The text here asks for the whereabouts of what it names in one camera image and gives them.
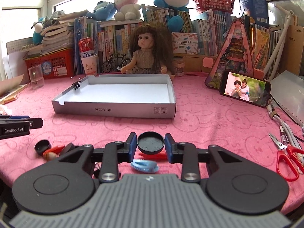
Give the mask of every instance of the pink and white rabbit plush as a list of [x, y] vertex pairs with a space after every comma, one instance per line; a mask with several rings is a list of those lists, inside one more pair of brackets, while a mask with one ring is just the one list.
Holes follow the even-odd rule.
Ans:
[[117, 21], [139, 20], [140, 5], [136, 4], [138, 0], [114, 0], [117, 13], [114, 15]]

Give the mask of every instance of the doll's dress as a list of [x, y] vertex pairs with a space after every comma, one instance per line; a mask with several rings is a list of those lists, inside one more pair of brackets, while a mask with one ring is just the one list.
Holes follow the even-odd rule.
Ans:
[[161, 69], [158, 68], [155, 73], [151, 73], [151, 68], [154, 63], [154, 57], [151, 49], [140, 49], [133, 52], [133, 57], [136, 58], [136, 65], [132, 68], [133, 74], [160, 74]]

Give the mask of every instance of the blue round sticker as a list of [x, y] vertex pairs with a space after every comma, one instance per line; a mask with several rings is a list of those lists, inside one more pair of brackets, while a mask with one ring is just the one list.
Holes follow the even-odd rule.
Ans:
[[48, 75], [52, 72], [52, 63], [50, 61], [46, 61], [41, 64], [43, 75]]

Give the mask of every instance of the red plastic basket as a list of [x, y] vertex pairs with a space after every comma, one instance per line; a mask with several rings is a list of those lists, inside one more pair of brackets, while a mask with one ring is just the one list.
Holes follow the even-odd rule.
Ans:
[[25, 60], [27, 68], [41, 64], [44, 79], [74, 76], [73, 49], [66, 49]]
[[233, 13], [234, 0], [193, 0], [196, 4], [197, 12], [203, 13], [208, 9]]

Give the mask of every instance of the basket label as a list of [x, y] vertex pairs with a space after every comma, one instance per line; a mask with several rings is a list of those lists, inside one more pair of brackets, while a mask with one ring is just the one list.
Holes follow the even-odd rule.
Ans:
[[49, 75], [52, 72], [52, 63], [50, 61], [41, 64], [43, 75]]
[[67, 75], [66, 67], [57, 68], [57, 76]]

